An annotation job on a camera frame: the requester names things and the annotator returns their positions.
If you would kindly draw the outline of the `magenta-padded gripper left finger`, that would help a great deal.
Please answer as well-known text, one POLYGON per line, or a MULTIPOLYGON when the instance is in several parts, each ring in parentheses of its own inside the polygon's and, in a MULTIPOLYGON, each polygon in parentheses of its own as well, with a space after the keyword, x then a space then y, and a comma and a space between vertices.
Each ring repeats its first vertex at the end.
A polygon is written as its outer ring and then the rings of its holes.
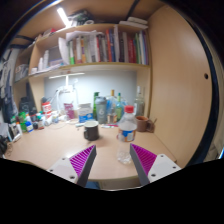
POLYGON ((96 146, 92 145, 70 158, 63 157, 55 162, 48 172, 85 187, 96 157, 96 146))

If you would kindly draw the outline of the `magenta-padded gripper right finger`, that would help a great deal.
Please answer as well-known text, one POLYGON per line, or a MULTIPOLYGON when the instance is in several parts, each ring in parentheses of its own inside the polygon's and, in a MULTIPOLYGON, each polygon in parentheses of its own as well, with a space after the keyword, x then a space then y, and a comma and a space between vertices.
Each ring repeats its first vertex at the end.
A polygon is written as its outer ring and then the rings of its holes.
POLYGON ((180 170, 165 154, 156 155, 135 144, 130 145, 130 155, 142 186, 180 170))

